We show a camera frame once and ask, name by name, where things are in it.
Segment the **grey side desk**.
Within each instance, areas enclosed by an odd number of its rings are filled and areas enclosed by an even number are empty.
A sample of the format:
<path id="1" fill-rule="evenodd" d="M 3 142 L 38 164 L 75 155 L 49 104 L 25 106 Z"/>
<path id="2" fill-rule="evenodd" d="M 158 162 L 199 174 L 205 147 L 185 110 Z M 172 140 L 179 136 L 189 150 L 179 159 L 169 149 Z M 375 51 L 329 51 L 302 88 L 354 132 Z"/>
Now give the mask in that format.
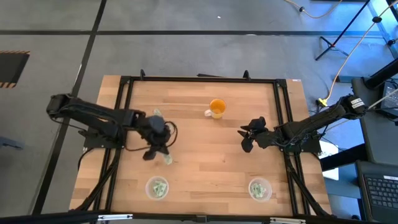
<path id="1" fill-rule="evenodd" d="M 351 81 L 353 93 L 367 106 L 381 99 L 379 90 L 370 90 L 361 78 Z M 371 111 L 360 119 L 368 160 L 398 166 L 398 126 L 383 115 Z"/>

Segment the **yellow and white mug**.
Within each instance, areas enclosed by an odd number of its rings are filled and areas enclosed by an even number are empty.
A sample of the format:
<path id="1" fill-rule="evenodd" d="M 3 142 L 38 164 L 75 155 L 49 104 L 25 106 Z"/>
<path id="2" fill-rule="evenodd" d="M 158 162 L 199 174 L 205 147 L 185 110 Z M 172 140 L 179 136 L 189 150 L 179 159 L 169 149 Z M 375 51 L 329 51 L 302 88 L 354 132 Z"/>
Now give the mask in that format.
<path id="1" fill-rule="evenodd" d="M 221 99 L 214 99 L 209 104 L 209 109 L 204 112 L 206 117 L 220 119 L 226 111 L 226 103 Z"/>

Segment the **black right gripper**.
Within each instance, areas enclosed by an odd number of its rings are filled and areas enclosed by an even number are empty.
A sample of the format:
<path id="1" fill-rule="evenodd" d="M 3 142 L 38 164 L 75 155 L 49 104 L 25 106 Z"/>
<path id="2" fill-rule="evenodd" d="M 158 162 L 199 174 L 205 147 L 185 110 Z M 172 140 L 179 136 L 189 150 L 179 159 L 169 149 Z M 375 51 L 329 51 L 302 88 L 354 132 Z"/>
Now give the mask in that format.
<path id="1" fill-rule="evenodd" d="M 255 140 L 259 147 L 265 149 L 269 146 L 276 146 L 278 135 L 274 131 L 267 128 L 253 129 L 252 125 L 241 126 L 238 133 L 243 137 L 241 146 L 244 152 L 250 153 L 253 149 L 253 141 Z"/>

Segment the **black electronic device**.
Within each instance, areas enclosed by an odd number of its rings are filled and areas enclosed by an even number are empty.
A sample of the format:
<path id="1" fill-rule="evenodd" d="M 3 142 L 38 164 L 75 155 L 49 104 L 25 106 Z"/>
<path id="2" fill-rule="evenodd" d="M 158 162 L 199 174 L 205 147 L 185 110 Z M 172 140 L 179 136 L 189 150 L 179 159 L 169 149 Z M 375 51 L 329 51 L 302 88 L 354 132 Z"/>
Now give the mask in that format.
<path id="1" fill-rule="evenodd" d="M 397 90 L 397 92 L 384 99 L 378 108 L 380 114 L 390 119 L 398 119 L 398 80 L 391 78 L 386 80 L 380 91 L 380 97 L 383 98 L 394 90 Z"/>

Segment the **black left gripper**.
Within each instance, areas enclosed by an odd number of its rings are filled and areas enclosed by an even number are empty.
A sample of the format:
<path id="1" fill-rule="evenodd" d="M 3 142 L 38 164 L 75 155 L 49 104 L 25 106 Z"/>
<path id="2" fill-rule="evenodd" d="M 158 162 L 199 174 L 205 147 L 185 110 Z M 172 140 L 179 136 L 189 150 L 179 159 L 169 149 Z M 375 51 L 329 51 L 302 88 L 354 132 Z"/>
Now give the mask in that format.
<path id="1" fill-rule="evenodd" d="M 136 131 L 149 145 L 149 150 L 146 151 L 142 157 L 145 161 L 153 160 L 157 154 L 156 151 L 159 151 L 166 156 L 170 154 L 167 145 L 172 135 L 169 124 L 170 122 L 165 121 L 164 130 L 161 133 L 157 133 L 149 126 L 148 117 L 137 119 Z"/>

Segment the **black tripod stand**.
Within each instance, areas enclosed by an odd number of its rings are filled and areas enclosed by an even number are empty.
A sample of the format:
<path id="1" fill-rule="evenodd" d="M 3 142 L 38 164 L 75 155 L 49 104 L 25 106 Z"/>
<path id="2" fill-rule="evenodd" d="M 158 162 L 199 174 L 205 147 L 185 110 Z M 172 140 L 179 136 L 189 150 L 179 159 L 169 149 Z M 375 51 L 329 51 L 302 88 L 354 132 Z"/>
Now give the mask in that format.
<path id="1" fill-rule="evenodd" d="M 338 47 L 336 47 L 336 44 L 338 43 L 338 41 L 347 33 L 347 30 L 350 28 L 350 26 L 352 25 L 352 23 L 357 19 L 357 17 L 362 13 L 362 11 L 365 9 L 365 7 L 370 3 L 370 0 L 365 0 L 363 6 L 360 8 L 360 10 L 355 14 L 355 16 L 350 20 L 350 22 L 348 23 L 348 25 L 339 33 L 338 37 L 335 39 L 334 42 L 330 42 L 328 39 L 326 39 L 324 36 L 320 36 L 320 40 L 324 43 L 327 44 L 327 48 L 317 57 L 315 57 L 315 60 L 318 61 L 319 59 L 321 59 L 325 54 L 327 54 L 328 52 L 331 51 L 337 51 L 341 54 L 343 54 L 344 56 L 348 57 L 348 53 L 345 52 L 344 50 L 339 49 Z"/>

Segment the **silver metal bracket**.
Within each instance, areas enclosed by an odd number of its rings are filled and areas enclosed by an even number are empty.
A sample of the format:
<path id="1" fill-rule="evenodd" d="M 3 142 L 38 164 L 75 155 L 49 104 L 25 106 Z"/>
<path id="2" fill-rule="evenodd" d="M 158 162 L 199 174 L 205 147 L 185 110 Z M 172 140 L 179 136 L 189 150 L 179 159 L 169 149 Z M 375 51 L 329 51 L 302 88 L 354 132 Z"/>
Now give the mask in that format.
<path id="1" fill-rule="evenodd" d="M 307 222 L 297 218 L 270 217 L 269 224 L 307 224 Z"/>
<path id="2" fill-rule="evenodd" d="M 109 215 L 98 215 L 98 222 L 107 222 L 112 220 L 129 220 L 133 219 L 133 214 L 109 214 Z"/>

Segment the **clear round plastic container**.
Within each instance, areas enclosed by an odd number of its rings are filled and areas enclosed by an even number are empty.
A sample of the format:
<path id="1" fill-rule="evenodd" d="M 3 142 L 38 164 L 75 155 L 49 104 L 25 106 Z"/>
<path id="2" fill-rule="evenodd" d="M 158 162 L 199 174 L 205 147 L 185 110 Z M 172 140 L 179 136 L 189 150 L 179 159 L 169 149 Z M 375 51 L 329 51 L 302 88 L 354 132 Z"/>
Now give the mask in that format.
<path id="1" fill-rule="evenodd" d="M 156 197 L 154 196 L 153 187 L 154 187 L 156 181 L 161 181 L 161 182 L 164 182 L 165 184 L 167 184 L 167 189 L 166 189 L 166 191 L 165 191 L 163 197 L 156 198 Z M 148 196 L 151 200 L 162 200 L 162 199 L 164 199 L 164 198 L 166 197 L 166 195 L 167 195 L 168 192 L 169 192 L 169 183 L 168 183 L 167 179 L 164 178 L 164 177 L 161 177 L 161 176 L 153 176 L 153 177 L 151 177 L 151 178 L 147 181 L 145 190 L 146 190 L 147 196 Z"/>
<path id="2" fill-rule="evenodd" d="M 253 183 L 255 183 L 255 182 L 261 184 L 261 185 L 266 189 L 266 192 L 265 192 L 263 198 L 256 198 L 256 197 L 253 196 L 253 194 L 252 194 L 252 192 L 251 192 L 251 184 L 253 184 Z M 248 184 L 248 192 L 249 192 L 249 195 L 251 196 L 251 198 L 252 198 L 253 200 L 255 200 L 255 201 L 257 201 L 257 202 L 266 202 L 266 201 L 268 201 L 268 200 L 271 198 L 271 196 L 272 196 L 272 187 L 271 187 L 271 185 L 270 185 L 270 183 L 269 183 L 268 180 L 266 180 L 266 179 L 264 179 L 264 178 L 262 178 L 262 177 L 256 177 L 256 178 L 253 178 L 253 179 L 250 181 L 250 183 Z"/>

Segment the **black beam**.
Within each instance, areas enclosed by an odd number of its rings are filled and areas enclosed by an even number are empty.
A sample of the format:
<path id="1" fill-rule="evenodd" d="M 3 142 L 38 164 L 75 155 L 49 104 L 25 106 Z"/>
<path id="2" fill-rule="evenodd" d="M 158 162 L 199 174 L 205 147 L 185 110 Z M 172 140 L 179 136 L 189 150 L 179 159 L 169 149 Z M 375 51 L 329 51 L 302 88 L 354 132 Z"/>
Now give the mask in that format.
<path id="1" fill-rule="evenodd" d="M 381 68 L 378 72 L 372 75 L 370 78 L 364 81 L 364 84 L 369 89 L 375 89 L 386 80 L 392 78 L 398 74 L 398 58 L 393 60 L 391 63 Z"/>

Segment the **black desk support bar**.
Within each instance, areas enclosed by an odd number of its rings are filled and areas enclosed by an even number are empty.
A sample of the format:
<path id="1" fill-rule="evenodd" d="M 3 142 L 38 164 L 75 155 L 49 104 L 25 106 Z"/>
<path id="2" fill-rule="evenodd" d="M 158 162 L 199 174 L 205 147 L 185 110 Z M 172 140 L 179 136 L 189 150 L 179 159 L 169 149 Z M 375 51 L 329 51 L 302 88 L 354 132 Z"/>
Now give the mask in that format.
<path id="1" fill-rule="evenodd" d="M 322 171 L 332 170 L 337 167 L 352 164 L 356 161 L 368 161 L 368 154 L 365 144 L 360 144 L 332 156 L 327 156 L 323 159 L 320 159 Z"/>

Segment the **white paper sheet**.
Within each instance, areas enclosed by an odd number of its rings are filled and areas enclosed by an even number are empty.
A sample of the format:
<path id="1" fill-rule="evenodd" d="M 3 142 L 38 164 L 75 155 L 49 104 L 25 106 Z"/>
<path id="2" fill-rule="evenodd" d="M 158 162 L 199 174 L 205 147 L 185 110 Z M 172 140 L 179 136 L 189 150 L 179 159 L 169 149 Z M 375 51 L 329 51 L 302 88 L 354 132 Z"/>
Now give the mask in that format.
<path id="1" fill-rule="evenodd" d="M 321 152 L 318 153 L 318 158 L 323 159 L 328 156 L 332 156 L 338 153 L 338 147 L 334 144 L 320 141 Z M 331 179 L 331 180 L 339 180 L 339 170 L 338 168 L 334 168 L 331 170 L 323 171 L 322 172 L 324 178 Z"/>

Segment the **black aluminium rig frame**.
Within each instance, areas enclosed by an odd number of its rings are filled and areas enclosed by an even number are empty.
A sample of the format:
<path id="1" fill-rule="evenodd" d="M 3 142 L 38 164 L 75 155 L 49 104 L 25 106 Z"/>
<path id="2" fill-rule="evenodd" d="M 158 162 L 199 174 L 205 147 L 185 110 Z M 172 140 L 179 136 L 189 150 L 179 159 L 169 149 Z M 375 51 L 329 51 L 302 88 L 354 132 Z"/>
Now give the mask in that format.
<path id="1" fill-rule="evenodd" d="M 214 99 L 226 103 L 220 119 L 204 112 Z M 240 126 L 260 116 L 268 128 L 307 117 L 302 84 L 298 80 L 246 80 L 202 77 L 121 77 L 106 75 L 97 103 L 152 114 L 159 109 L 178 127 L 167 165 L 162 156 L 142 158 L 144 140 L 128 134 L 114 177 L 95 205 L 114 213 L 179 215 L 285 216 L 312 210 L 298 187 L 287 177 L 286 156 L 276 147 L 241 149 Z M 162 200 L 151 200 L 146 183 L 161 176 L 169 183 Z M 272 196 L 257 202 L 248 192 L 253 178 L 269 181 Z"/>

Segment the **black laptop keyboard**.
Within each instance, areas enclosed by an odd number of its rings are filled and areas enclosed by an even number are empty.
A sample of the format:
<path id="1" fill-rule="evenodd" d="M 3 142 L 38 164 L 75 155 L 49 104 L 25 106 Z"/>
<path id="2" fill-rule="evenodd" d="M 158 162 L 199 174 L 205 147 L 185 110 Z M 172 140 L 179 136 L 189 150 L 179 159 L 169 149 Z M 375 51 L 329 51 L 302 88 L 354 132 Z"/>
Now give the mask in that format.
<path id="1" fill-rule="evenodd" d="M 365 219 L 398 224 L 398 166 L 355 162 Z"/>

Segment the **black horizontal crossbar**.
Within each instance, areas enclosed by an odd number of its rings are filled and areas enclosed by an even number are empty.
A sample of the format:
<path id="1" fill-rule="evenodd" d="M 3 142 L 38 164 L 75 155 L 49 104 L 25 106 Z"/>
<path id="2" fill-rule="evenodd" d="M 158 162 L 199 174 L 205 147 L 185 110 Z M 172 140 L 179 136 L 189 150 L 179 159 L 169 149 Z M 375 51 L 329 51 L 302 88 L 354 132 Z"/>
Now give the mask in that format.
<path id="1" fill-rule="evenodd" d="M 82 224 L 97 222 L 98 215 L 133 214 L 129 220 L 179 220 L 195 223 L 208 222 L 260 222 L 269 224 L 271 216 L 239 216 L 239 215 L 179 215 L 179 214 L 154 214 L 154 213 L 108 213 L 106 210 L 98 211 L 70 211 L 62 213 L 48 213 L 39 215 L 24 215 L 0 218 L 0 224 Z M 333 216 L 321 217 L 314 215 L 294 215 L 292 217 L 306 220 L 307 224 L 387 224 L 367 222 L 362 220 L 349 220 Z"/>

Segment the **black mat striped edge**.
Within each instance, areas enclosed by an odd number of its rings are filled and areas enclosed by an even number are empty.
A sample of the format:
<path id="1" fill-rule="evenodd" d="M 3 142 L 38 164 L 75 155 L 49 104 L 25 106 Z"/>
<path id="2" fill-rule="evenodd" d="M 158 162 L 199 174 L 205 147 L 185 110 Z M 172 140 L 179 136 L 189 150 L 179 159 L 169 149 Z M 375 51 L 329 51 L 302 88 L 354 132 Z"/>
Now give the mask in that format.
<path id="1" fill-rule="evenodd" d="M 29 57 L 29 51 L 0 50 L 0 88 L 17 85 Z"/>

